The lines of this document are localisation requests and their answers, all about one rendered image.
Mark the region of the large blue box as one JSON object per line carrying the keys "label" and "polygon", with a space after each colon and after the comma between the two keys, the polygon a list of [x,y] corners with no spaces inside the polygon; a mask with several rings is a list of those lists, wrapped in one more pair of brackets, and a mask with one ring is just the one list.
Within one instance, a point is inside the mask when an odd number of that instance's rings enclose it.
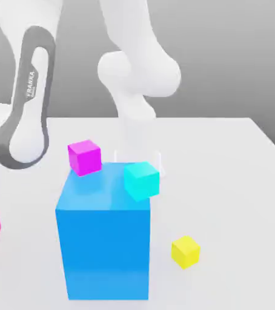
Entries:
{"label": "large blue box", "polygon": [[55,213],[69,300],[146,300],[150,201],[124,188],[125,163],[70,171]]}

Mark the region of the small magenta cube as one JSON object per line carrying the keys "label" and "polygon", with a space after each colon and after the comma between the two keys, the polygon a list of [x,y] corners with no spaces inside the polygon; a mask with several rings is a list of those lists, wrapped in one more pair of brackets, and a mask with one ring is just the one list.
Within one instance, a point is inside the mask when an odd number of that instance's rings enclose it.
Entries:
{"label": "small magenta cube", "polygon": [[102,169],[101,148],[91,140],[68,145],[71,169],[78,176],[85,176]]}

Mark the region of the small yellow cube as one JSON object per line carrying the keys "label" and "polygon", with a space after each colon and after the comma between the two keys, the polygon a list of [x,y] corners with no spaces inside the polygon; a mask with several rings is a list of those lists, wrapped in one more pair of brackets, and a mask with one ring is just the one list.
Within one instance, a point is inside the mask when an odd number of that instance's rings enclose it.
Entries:
{"label": "small yellow cube", "polygon": [[186,269],[199,261],[200,246],[190,236],[183,236],[171,244],[171,258]]}

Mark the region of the small cyan cube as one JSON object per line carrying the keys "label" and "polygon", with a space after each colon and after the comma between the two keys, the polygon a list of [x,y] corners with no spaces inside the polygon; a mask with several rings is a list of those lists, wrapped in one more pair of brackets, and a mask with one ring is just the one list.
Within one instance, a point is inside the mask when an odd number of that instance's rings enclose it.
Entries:
{"label": "small cyan cube", "polygon": [[135,201],[159,194],[160,174],[149,162],[129,163],[124,168],[124,187]]}

